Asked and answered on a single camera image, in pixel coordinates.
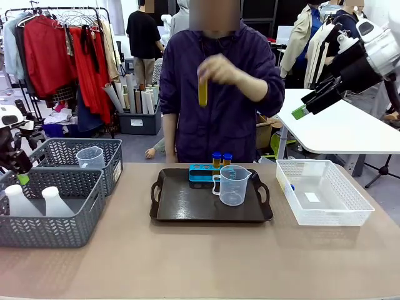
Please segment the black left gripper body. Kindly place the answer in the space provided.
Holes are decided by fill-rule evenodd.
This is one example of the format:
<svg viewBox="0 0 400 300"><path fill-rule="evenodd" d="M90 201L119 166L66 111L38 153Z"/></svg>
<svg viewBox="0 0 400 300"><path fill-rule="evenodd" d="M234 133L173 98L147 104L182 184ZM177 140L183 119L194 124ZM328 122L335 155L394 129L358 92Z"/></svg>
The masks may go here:
<svg viewBox="0 0 400 300"><path fill-rule="evenodd" d="M1 167L16 174L28 173L32 162L23 150L14 150L11 146L13 136L9 128L1 128Z"/></svg>

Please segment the person's left hand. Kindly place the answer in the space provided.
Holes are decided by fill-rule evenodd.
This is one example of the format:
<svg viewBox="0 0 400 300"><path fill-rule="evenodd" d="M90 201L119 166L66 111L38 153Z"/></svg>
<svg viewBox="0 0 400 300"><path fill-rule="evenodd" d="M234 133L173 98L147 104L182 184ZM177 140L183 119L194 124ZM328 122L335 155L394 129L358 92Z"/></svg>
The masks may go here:
<svg viewBox="0 0 400 300"><path fill-rule="evenodd" d="M237 85L247 78L247 74L238 69L222 54L206 58L197 69L200 84L211 80L219 84Z"/></svg>

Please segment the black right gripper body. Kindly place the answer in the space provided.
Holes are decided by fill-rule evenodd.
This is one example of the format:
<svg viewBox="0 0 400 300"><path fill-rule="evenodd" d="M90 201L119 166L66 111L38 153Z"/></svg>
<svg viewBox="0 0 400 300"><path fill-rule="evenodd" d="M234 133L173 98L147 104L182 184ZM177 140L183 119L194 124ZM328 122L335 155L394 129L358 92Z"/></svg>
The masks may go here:
<svg viewBox="0 0 400 300"><path fill-rule="evenodd" d="M339 93L361 93L382 81L367 60L364 46L351 46L337 54L331 64L331 74L338 79L335 87Z"/></svg>

